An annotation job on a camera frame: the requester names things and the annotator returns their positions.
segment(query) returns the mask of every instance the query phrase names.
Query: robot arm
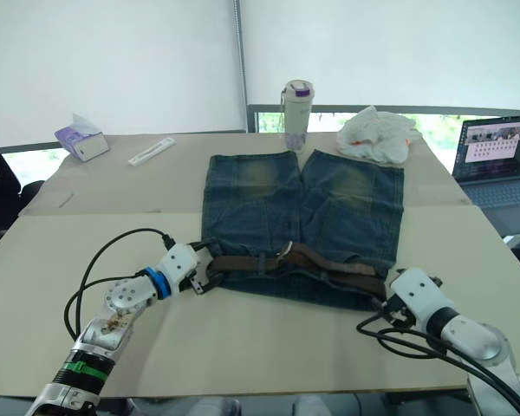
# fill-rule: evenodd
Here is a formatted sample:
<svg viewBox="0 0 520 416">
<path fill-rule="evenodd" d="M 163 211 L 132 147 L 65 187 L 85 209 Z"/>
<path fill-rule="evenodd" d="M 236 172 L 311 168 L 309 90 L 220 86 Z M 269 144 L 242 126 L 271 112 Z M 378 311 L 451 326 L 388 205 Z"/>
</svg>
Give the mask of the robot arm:
<svg viewBox="0 0 520 416">
<path fill-rule="evenodd" d="M 175 244 L 157 266 L 144 270 L 144 276 L 113 284 L 62 369 L 26 415 L 93 415 L 101 389 L 133 334 L 136 319 L 157 301 L 177 295 L 186 282 L 194 287 L 197 269 L 206 265 L 191 246 Z"/>
<path fill-rule="evenodd" d="M 415 323 L 418 331 L 450 343 L 520 396 L 520 375 L 516 372 L 514 355 L 499 329 L 459 314 L 438 285 L 420 269 L 405 271 L 391 284 L 391 289 L 395 296 L 384 304 L 384 312 L 394 326 Z M 393 318 L 399 312 L 406 316 L 404 321 Z M 480 414 L 517 414 L 500 393 L 475 375 L 468 375 L 468 386 Z"/>
</svg>

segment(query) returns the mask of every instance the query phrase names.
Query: black cable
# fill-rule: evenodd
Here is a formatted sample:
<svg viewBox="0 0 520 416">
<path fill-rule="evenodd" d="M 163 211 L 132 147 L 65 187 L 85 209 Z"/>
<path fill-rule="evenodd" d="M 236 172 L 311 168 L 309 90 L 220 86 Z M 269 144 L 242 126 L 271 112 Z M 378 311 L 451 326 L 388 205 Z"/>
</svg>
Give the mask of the black cable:
<svg viewBox="0 0 520 416">
<path fill-rule="evenodd" d="M 399 344 L 403 347 L 407 347 L 407 348 L 411 348 L 415 351 L 419 351 L 421 353 L 424 353 L 425 355 L 448 362 L 449 364 L 452 364 L 455 367 L 465 370 L 467 373 L 475 375 L 480 380 L 482 380 L 483 382 L 487 383 L 489 386 L 491 386 L 495 390 L 497 390 L 520 414 L 520 396 L 518 396 L 518 394 L 516 394 L 509 386 L 507 386 L 495 374 L 491 373 L 489 370 L 487 370 L 487 368 L 481 366 L 478 362 L 474 361 L 471 357 L 467 356 L 462 351 L 457 350 L 455 347 L 453 347 L 445 342 L 442 342 L 440 339 L 432 337 L 431 335 L 423 334 L 419 331 L 413 331 L 411 329 L 406 329 L 406 328 L 387 328 L 387 329 L 382 329 L 379 332 L 372 332 L 372 331 L 368 331 L 368 330 L 364 329 L 364 327 L 366 327 L 369 323 L 377 321 L 381 317 L 383 317 L 383 314 L 379 313 L 377 315 L 374 315 L 374 316 L 366 319 L 365 321 L 359 323 L 356 326 L 356 330 L 358 332 L 360 332 L 361 334 L 371 336 L 371 337 L 377 339 L 378 341 L 382 340 L 382 341 L 387 341 L 387 342 L 393 342 L 393 343 Z M 422 347 L 413 342 L 404 341 L 399 338 L 386 335 L 386 334 L 392 333 L 392 332 L 417 335 L 417 336 L 421 336 L 422 338 L 424 338 L 426 340 L 436 341 L 440 346 L 453 352 L 454 354 L 456 354 L 458 352 L 459 353 L 458 356 L 465 359 L 467 362 L 469 362 L 471 365 L 473 365 L 473 367 L 470 367 L 461 361 L 454 360 L 453 358 L 451 358 L 445 354 L 442 354 L 438 351 L 435 351 L 433 349 L 425 348 L 425 347 Z"/>
<path fill-rule="evenodd" d="M 106 277 L 104 279 L 95 280 L 91 283 L 87 283 L 85 285 L 85 288 L 83 290 L 87 290 L 88 288 L 91 288 L 95 286 L 98 283 L 104 283 L 104 282 L 112 282 L 114 280 L 123 280 L 123 279 L 132 279 L 134 276 L 119 276 L 119 277 Z M 69 332 L 69 336 L 75 341 L 77 339 L 77 335 L 75 334 L 75 331 L 73 330 L 73 327 L 71 326 L 71 322 L 69 321 L 69 310 L 71 309 L 71 305 L 73 304 L 75 298 L 79 295 L 79 291 L 76 291 L 68 300 L 66 303 L 65 308 L 63 309 L 63 323 L 66 326 L 66 329 Z"/>
<path fill-rule="evenodd" d="M 362 416 L 362 402 L 361 398 L 358 397 L 358 394 L 354 394 L 354 398 L 356 399 L 356 402 L 358 403 L 358 416 Z"/>
<path fill-rule="evenodd" d="M 211 244 L 213 241 L 212 238 L 208 238 L 206 240 L 202 241 L 193 241 L 192 243 L 189 243 L 189 245 L 192 247 L 193 250 L 199 251 L 202 250 L 204 247 L 206 247 L 208 244 Z"/>
<path fill-rule="evenodd" d="M 507 393 L 513 395 L 516 398 L 516 400 L 520 401 L 520 396 L 514 390 L 512 390 L 512 388 L 509 385 L 504 383 L 504 381 L 502 381 L 499 377 L 497 377 L 494 373 L 492 373 L 486 367 L 482 366 L 479 362 L 477 362 L 476 360 L 471 358 L 468 354 L 457 349 L 456 347 L 454 347 L 452 344 L 450 344 L 448 342 L 445 342 L 433 335 L 425 334 L 423 332 L 416 331 L 413 329 L 408 329 L 408 328 L 385 328 L 379 332 L 380 332 L 380 334 L 394 334 L 394 333 L 410 334 L 410 335 L 415 335 L 420 338 L 423 338 L 426 341 L 433 342 L 434 345 L 437 344 L 440 347 L 442 347 L 443 349 L 445 349 L 447 351 L 451 351 L 453 354 L 457 355 L 458 357 L 460 357 L 463 360 L 465 360 L 466 362 L 468 362 L 470 365 L 475 367 L 481 373 L 485 374 L 487 377 L 489 377 L 495 383 L 502 386 L 507 391 Z"/>
<path fill-rule="evenodd" d="M 130 236 L 131 234 L 136 234 L 137 232 L 155 232 L 156 234 L 160 234 L 162 236 L 162 240 L 164 241 L 164 245 L 166 246 L 166 248 L 174 244 L 173 240 L 167 234 L 165 234 L 163 231 L 156 230 L 155 228 L 137 228 L 135 230 L 130 230 L 124 232 L 123 234 L 120 234 L 117 237 L 112 238 L 110 241 L 104 244 L 102 248 L 96 252 L 92 260 L 88 264 L 88 267 L 85 270 L 85 274 L 83 275 L 83 278 L 81 280 L 79 291 L 77 292 L 77 303 L 75 304 L 75 338 L 81 334 L 81 304 L 83 300 L 83 291 L 85 290 L 84 288 L 87 284 L 88 275 L 90 275 L 91 269 L 93 268 L 98 258 L 102 255 L 104 251 L 106 251 L 106 249 L 109 246 L 111 246 L 116 241 L 121 240 L 124 237 Z"/>
<path fill-rule="evenodd" d="M 378 343 L 384 348 L 386 349 L 387 351 L 390 351 L 392 352 L 393 354 L 397 354 L 397 355 L 400 355 L 401 357 L 406 357 L 406 358 L 412 358 L 414 360 L 433 360 L 435 359 L 435 357 L 431 356 L 431 355 L 428 355 L 428 354 L 410 354 L 410 353 L 405 353 L 404 351 L 399 351 L 398 349 L 395 349 L 393 347 L 389 347 L 385 341 L 383 340 L 378 340 Z"/>
</svg>

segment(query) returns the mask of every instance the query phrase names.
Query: laptop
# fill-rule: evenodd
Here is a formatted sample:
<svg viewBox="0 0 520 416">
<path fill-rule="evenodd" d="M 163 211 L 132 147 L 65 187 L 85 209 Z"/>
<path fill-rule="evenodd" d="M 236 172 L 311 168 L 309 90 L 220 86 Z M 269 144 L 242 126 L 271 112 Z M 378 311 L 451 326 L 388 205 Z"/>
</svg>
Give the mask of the laptop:
<svg viewBox="0 0 520 416">
<path fill-rule="evenodd" d="M 452 176 L 499 235 L 520 234 L 520 116 L 465 121 Z"/>
</svg>

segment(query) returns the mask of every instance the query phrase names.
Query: white cloth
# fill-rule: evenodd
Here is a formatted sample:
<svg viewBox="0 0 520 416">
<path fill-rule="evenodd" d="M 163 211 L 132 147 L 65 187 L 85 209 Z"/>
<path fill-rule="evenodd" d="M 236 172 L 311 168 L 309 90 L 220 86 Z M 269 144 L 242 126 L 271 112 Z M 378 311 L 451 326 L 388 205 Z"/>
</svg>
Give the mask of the white cloth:
<svg viewBox="0 0 520 416">
<path fill-rule="evenodd" d="M 422 138 L 415 126 L 413 120 L 402 115 L 366 107 L 337 133 L 337 150 L 380 163 L 403 163 L 408 157 L 408 145 Z"/>
</svg>

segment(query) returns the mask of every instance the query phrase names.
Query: green band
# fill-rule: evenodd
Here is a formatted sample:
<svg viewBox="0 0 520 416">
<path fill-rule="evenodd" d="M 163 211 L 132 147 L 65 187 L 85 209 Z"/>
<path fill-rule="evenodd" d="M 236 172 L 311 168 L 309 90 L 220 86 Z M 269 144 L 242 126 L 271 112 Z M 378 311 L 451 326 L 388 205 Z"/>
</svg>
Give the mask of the green band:
<svg viewBox="0 0 520 416">
<path fill-rule="evenodd" d="M 64 363 L 63 368 L 78 374 L 92 375 L 93 377 L 101 379 L 102 381 L 106 381 L 107 379 L 106 373 L 95 368 L 89 367 L 87 363 L 85 363 L 85 361 L 66 362 Z"/>
</svg>

